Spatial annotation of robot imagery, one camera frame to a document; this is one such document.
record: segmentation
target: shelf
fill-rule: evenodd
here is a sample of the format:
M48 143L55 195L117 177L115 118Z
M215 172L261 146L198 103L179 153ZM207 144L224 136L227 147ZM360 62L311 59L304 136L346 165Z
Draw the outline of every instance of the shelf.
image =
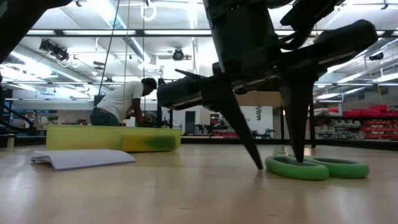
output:
M325 119L325 120L331 120L331 119L342 119L342 120L347 120L347 119L352 119L352 120L398 120L397 116L315 116L315 120L320 120L320 119Z

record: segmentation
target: wooden floor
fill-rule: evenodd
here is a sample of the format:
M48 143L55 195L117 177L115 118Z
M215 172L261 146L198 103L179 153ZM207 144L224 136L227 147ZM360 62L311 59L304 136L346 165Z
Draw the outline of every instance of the wooden floor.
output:
M262 157L282 146L259 146ZM55 172L29 162L40 147L0 153L0 223L396 223L398 153L320 146L318 156L367 161L367 180L306 182L256 170L242 146L183 145L135 164Z

